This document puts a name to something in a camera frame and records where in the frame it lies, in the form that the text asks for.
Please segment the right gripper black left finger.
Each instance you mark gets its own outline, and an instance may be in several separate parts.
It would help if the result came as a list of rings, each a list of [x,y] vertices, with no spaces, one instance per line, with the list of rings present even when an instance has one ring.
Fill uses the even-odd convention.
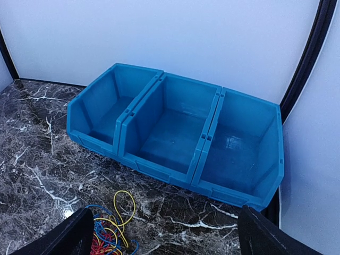
[[[13,254],[90,254],[93,231],[92,211],[80,208],[50,232]]]

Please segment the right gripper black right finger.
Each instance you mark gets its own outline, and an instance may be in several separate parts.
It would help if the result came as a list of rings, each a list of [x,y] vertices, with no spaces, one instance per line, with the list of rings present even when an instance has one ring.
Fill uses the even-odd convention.
[[[318,254],[290,237],[251,207],[243,206],[238,217],[242,254]]]

